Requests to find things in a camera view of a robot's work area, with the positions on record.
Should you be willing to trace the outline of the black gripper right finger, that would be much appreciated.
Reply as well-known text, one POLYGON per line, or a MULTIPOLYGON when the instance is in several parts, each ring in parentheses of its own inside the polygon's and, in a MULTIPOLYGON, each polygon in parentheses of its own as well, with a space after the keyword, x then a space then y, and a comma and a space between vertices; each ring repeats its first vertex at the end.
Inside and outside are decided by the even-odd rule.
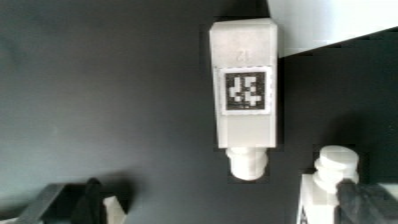
POLYGON ((338 184, 336 224, 398 224, 398 183, 338 184))

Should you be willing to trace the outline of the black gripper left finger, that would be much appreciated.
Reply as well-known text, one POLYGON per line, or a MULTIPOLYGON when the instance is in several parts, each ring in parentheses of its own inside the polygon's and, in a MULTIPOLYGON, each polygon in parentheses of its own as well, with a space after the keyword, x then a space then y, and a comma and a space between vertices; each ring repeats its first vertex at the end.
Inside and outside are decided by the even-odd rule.
POLYGON ((29 204, 16 224, 66 221, 68 224, 107 224, 102 182, 91 178, 84 184, 50 184, 29 204))

